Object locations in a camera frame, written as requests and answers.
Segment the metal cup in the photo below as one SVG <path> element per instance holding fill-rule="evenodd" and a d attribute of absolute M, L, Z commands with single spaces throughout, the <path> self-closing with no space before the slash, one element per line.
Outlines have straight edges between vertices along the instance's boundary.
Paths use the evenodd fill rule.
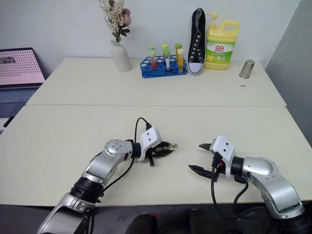
<path fill-rule="evenodd" d="M 243 69 L 239 73 L 239 76 L 244 78 L 244 79 L 248 79 L 250 77 L 250 73 L 253 70 L 253 67 L 254 67 L 254 61 L 251 59 L 246 60 L 244 66 L 243 66 Z"/>

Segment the test tube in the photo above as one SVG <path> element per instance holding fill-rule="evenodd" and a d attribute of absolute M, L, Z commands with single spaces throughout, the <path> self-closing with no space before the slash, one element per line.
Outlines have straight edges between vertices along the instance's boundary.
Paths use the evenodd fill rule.
<path fill-rule="evenodd" d="M 150 54 L 150 63 L 151 63 L 151 67 L 152 69 L 156 69 L 157 68 L 157 61 L 156 61 L 156 52 L 154 50 L 150 50 L 149 51 Z"/>
<path fill-rule="evenodd" d="M 184 65 L 184 50 L 183 49 L 177 49 L 177 65 L 181 68 L 179 68 L 179 73 L 183 73 L 183 65 Z"/>
<path fill-rule="evenodd" d="M 164 61 L 166 65 L 166 72 L 167 74 L 170 74 L 170 51 L 169 50 L 164 50 Z"/>
<path fill-rule="evenodd" d="M 163 53 L 163 56 L 164 56 L 164 51 L 165 50 L 169 50 L 169 45 L 168 44 L 162 44 L 161 48 L 162 48 L 162 53 Z"/>
<path fill-rule="evenodd" d="M 148 46 L 148 51 L 152 51 L 152 50 L 155 50 L 155 47 L 153 45 L 149 45 Z"/>
<path fill-rule="evenodd" d="M 175 59 L 177 60 L 177 50 L 182 48 L 181 43 L 176 43 L 175 44 Z"/>

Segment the white vase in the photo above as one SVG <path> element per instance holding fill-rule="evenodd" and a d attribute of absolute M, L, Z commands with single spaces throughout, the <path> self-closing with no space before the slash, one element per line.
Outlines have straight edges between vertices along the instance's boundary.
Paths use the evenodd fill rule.
<path fill-rule="evenodd" d="M 127 72 L 131 70 L 131 64 L 129 61 L 128 53 L 126 48 L 120 44 L 120 42 L 116 42 L 116 40 L 111 40 L 112 47 L 111 53 L 115 62 L 117 69 L 120 72 Z"/>

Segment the laptop screen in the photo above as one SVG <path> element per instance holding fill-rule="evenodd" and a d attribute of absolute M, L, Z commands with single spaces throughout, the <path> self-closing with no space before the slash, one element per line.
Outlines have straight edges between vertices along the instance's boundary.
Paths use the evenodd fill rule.
<path fill-rule="evenodd" d="M 44 81 L 31 48 L 0 50 L 0 86 L 38 84 Z"/>

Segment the blue test tube rack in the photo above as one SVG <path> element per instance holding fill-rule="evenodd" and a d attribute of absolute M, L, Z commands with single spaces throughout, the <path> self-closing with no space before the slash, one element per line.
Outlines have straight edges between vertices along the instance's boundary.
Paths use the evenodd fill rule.
<path fill-rule="evenodd" d="M 187 74 L 186 62 L 184 59 L 183 67 L 177 65 L 177 60 L 175 55 L 170 55 L 170 73 L 167 73 L 166 65 L 163 60 L 163 56 L 156 56 L 157 68 L 153 69 L 150 63 L 150 57 L 146 57 L 140 64 L 142 77 L 143 78 L 153 78 L 153 77 L 171 77 Z"/>

